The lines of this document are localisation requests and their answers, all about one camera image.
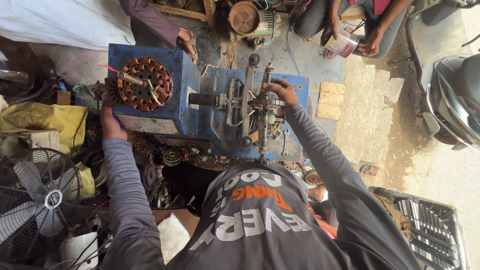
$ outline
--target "rusty motor cover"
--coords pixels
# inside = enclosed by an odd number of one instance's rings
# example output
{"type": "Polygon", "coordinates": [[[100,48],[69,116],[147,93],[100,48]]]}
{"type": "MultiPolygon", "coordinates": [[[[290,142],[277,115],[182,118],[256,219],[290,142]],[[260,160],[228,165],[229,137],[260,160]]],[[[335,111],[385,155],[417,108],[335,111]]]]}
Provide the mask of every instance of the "rusty motor cover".
{"type": "Polygon", "coordinates": [[[260,23],[260,13],[251,2],[242,1],[233,5],[228,15],[228,21],[237,34],[249,35],[257,29],[260,23]]]}
{"type": "Polygon", "coordinates": [[[165,67],[157,61],[149,58],[134,59],[124,66],[121,71],[140,79],[150,79],[156,98],[159,101],[157,103],[151,97],[148,89],[136,91],[136,86],[125,80],[118,79],[117,87],[120,98],[130,107],[141,111],[151,111],[165,105],[170,100],[173,81],[165,67]]]}

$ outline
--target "red shirt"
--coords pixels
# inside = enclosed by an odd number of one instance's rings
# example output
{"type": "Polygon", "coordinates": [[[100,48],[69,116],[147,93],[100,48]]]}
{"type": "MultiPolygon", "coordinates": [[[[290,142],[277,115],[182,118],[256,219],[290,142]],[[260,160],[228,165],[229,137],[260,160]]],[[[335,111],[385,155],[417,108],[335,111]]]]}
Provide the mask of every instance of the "red shirt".
{"type": "MultiPolygon", "coordinates": [[[[355,0],[349,0],[350,5],[355,5],[355,0]]],[[[373,0],[373,15],[377,16],[380,14],[383,14],[387,8],[388,5],[390,5],[391,0],[373,0]]]]}

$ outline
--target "hand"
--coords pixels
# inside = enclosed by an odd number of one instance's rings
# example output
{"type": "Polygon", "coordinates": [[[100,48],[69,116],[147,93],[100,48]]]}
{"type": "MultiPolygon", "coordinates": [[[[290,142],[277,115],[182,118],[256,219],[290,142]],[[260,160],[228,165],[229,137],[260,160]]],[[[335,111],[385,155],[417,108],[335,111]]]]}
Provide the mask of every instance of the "hand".
{"type": "Polygon", "coordinates": [[[378,27],[375,28],[368,37],[366,43],[359,43],[359,51],[365,57],[371,57],[378,54],[380,48],[380,41],[384,36],[384,32],[378,27]]]}
{"type": "Polygon", "coordinates": [[[103,97],[100,121],[102,122],[103,140],[127,140],[127,132],[120,127],[117,119],[113,118],[112,108],[110,107],[109,100],[107,100],[107,96],[103,97]]]}
{"type": "Polygon", "coordinates": [[[281,79],[272,78],[272,83],[281,85],[282,87],[272,84],[264,84],[264,88],[267,91],[272,91],[277,94],[278,98],[287,104],[287,106],[282,109],[282,114],[287,115],[288,111],[293,106],[300,103],[299,99],[297,98],[297,94],[295,94],[295,89],[291,84],[281,79]]]}
{"type": "Polygon", "coordinates": [[[320,45],[325,46],[327,43],[327,38],[330,37],[330,34],[333,34],[333,38],[338,40],[338,18],[333,17],[327,21],[322,36],[320,37],[320,45]]]}

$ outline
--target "fan logo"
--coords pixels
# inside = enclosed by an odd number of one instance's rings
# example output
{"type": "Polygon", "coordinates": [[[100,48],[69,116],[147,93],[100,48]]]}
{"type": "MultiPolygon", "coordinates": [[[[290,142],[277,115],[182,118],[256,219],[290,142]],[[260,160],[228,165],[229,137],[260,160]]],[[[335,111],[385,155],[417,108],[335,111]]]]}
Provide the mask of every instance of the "fan logo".
{"type": "Polygon", "coordinates": [[[50,204],[51,206],[55,206],[58,204],[59,200],[60,200],[60,193],[54,192],[52,193],[52,195],[50,195],[50,200],[48,200],[48,204],[50,204]]]}

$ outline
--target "gray sleeve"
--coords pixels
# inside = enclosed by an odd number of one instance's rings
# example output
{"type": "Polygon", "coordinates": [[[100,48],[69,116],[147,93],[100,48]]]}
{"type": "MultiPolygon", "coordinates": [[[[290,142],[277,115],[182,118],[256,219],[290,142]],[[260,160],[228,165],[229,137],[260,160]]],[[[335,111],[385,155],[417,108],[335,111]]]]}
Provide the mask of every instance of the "gray sleeve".
{"type": "Polygon", "coordinates": [[[104,269],[147,269],[164,265],[155,218],[148,204],[132,145],[121,139],[103,141],[110,196],[113,242],[104,269]]]}
{"type": "Polygon", "coordinates": [[[370,195],[361,176],[332,141],[295,105],[287,121],[328,191],[338,219],[337,245],[355,269],[375,269],[383,261],[392,269],[420,269],[408,243],[388,213],[370,195]],[[362,249],[352,248],[359,245],[362,249]]]}

